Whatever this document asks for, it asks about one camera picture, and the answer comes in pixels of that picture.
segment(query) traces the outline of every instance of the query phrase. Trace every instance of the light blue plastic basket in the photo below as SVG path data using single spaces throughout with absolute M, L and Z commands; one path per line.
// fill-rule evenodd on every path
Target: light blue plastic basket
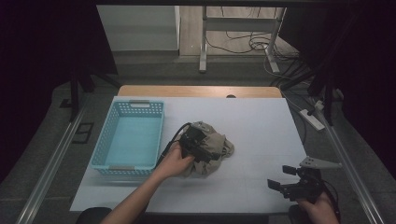
M 163 129 L 163 102 L 113 101 L 91 157 L 102 175 L 149 175 Z

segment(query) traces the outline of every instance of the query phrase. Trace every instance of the white table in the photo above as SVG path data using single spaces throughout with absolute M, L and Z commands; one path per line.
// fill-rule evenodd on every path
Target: white table
M 151 199 L 148 212 L 272 214 L 287 212 L 293 204 L 267 187 L 267 178 L 296 183 L 298 176 L 283 174 L 282 165 L 298 167 L 305 158 L 285 99 L 123 98 L 164 101 L 162 149 L 182 124 L 199 120 L 235 145 L 234 154 L 215 173 L 166 180 Z M 108 181 L 88 166 L 70 210 L 114 208 L 138 184 Z

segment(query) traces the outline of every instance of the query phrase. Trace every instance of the metal frame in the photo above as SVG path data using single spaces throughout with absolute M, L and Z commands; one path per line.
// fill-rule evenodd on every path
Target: metal frame
M 76 129 L 78 128 L 78 125 L 81 122 L 81 119 L 86 111 L 89 100 L 90 96 L 84 97 L 81 109 L 76 115 L 76 118 L 67 126 L 67 129 L 64 132 L 64 136 L 62 137 L 61 141 L 59 142 L 52 156 L 50 157 L 46 168 L 44 169 L 43 173 L 41 173 L 40 178 L 35 184 L 35 188 L 33 189 L 29 199 L 23 207 L 20 216 L 16 221 L 17 224 L 32 223 L 35 219 L 35 215 L 37 214 L 38 209 L 40 208 L 40 205 L 43 202 L 48 189 L 50 188 L 53 177 L 55 177 L 56 173 L 58 172 L 58 168 L 61 165 L 64 154 L 66 153 L 70 142 L 72 141 L 73 135 L 76 132 Z
M 328 135 L 329 139 L 332 142 L 334 152 L 343 165 L 344 171 L 346 173 L 347 178 L 349 179 L 350 185 L 358 194 L 358 197 L 361 201 L 361 206 L 363 207 L 366 216 L 369 218 L 371 223 L 375 223 L 375 224 L 384 223 L 384 220 L 382 219 L 378 211 L 378 208 L 376 207 L 376 204 L 370 194 L 370 191 L 364 185 L 363 180 L 358 174 L 355 166 L 352 163 L 352 160 L 349 158 L 347 154 L 344 145 L 342 144 L 340 138 L 338 137 L 337 132 L 331 125 L 329 125 L 329 123 L 327 122 L 321 111 L 318 111 L 318 117 L 326 127 L 326 134 Z
M 218 18 L 207 17 L 206 7 L 202 7 L 202 41 L 201 41 L 201 56 L 199 62 L 199 71 L 206 72 L 206 32 L 207 31 L 236 31 L 236 32 L 268 32 L 271 33 L 270 42 L 265 49 L 268 62 L 273 73 L 279 73 L 279 68 L 274 59 L 273 51 L 274 44 L 277 38 L 277 33 L 282 23 L 285 8 L 280 8 L 279 13 L 275 19 L 253 19 L 253 18 Z

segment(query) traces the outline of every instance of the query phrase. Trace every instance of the power strip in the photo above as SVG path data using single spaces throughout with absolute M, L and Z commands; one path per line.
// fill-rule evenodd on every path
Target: power strip
M 323 129 L 324 129 L 323 124 L 320 123 L 320 121 L 318 121 L 317 118 L 315 118 L 315 116 L 313 116 L 313 115 L 309 116 L 309 115 L 308 115 L 308 111 L 307 111 L 306 109 L 300 111 L 300 114 L 302 114 L 303 117 L 304 117 L 306 120 L 308 120 L 308 122 L 309 122 L 317 131 L 320 131 L 320 130 L 323 130 Z

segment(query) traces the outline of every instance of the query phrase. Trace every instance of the human arm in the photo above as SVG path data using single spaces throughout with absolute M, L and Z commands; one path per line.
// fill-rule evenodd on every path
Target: human arm
M 297 203 L 308 213 L 309 218 L 315 224 L 339 224 L 332 208 L 329 196 L 322 192 L 315 203 L 305 199 L 296 200 Z
M 168 177 L 180 175 L 194 160 L 193 156 L 181 157 L 181 147 L 178 143 L 171 146 L 160 165 L 150 177 L 105 217 L 102 224 L 133 223 L 141 211 L 149 203 L 161 183 Z

